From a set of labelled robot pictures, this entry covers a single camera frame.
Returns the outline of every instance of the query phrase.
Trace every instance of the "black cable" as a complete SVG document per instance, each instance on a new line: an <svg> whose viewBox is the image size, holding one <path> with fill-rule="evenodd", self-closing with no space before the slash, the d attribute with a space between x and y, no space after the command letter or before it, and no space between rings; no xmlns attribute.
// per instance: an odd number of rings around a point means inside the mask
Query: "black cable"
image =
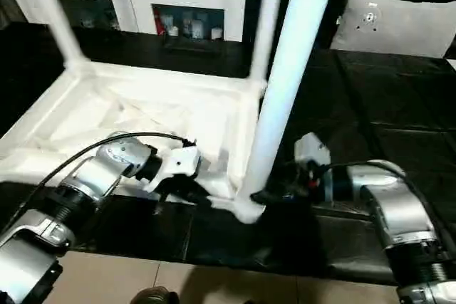
<svg viewBox="0 0 456 304"><path fill-rule="evenodd" d="M19 218L19 216L22 214L22 211L24 210L24 207L30 203L30 201L34 198L34 196L38 193L38 191L43 188L47 182L49 182L52 178L54 178L62 169L67 167L69 164L77 160L79 157L83 156L87 152L95 149L96 147L99 147L104 144L108 144L110 142L114 142L116 140L121 140L125 138L130 138L130 137L162 137L162 138L167 138L167 139L173 139L173 140L179 140L184 144L184 146L190 146L193 145L192 142L189 140L178 137L177 135L169 135L167 133L159 133L159 132L134 132L134 133L123 133L121 135L115 135L113 137L109 137L103 140L100 140L92 145L87 146L85 149L79 151L72 157L68 158L65 162L60 164L57 168L55 168L50 174L48 174L46 177L43 178L41 182L38 183L36 188L28 194L25 200L22 201L22 203L19 205L19 208L16 210L14 215L9 219L8 223L5 225L3 231L1 234L3 234L16 220Z"/></svg>

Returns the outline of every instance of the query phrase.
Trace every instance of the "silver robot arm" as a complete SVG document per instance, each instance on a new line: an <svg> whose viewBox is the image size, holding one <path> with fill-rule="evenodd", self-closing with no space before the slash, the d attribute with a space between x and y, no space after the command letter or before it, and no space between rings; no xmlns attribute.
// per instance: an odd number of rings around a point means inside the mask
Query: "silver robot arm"
<svg viewBox="0 0 456 304"><path fill-rule="evenodd" d="M383 160L327 165L329 151L313 134L296 142L295 159L312 199L368 205L402 304L456 303L454 242L401 168Z"/></svg>
<svg viewBox="0 0 456 304"><path fill-rule="evenodd" d="M0 236L0 304L46 299L62 273L58 257L74 244L122 177L153 181L155 188L175 175L197 174L200 154L195 146L173 150L164 159L156 154L134 137L102 145L9 227Z"/></svg>

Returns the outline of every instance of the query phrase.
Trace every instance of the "white pillow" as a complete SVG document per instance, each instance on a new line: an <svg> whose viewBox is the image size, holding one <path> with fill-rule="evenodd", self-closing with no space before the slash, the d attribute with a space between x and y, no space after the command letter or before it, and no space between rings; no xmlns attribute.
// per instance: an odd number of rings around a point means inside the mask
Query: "white pillow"
<svg viewBox="0 0 456 304"><path fill-rule="evenodd" d="M348 0L332 49L441 58L456 34L456 1Z"/></svg>

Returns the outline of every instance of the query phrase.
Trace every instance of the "black mat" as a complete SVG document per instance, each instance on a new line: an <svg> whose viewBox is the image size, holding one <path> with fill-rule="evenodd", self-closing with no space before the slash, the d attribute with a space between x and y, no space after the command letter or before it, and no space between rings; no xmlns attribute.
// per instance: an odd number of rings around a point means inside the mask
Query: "black mat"
<svg viewBox="0 0 456 304"><path fill-rule="evenodd" d="M78 31L96 61L245 77L242 44L227 44L214 61L161 51L158 37ZM5 132L58 77L61 57L42 26L0 31L11 42L1 57ZM456 223L455 72L443 60L314 51L301 84L272 181L293 159L294 141L314 131L334 162L386 158L403 167L429 201ZM30 191L0 184L0 226ZM254 225L229 212L114 196L86 231L79 250L138 258L224 265L257 271L392 283L366 210L353 204L269 206Z"/></svg>

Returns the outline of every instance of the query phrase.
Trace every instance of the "tile floor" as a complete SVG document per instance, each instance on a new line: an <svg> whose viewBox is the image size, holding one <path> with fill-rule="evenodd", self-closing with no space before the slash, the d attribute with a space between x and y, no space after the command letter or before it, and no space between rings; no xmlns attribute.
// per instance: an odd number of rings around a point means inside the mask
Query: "tile floor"
<svg viewBox="0 0 456 304"><path fill-rule="evenodd" d="M393 304L389 286L278 276L220 267L70 252L45 304L128 304L137 292L163 285L181 304Z"/></svg>

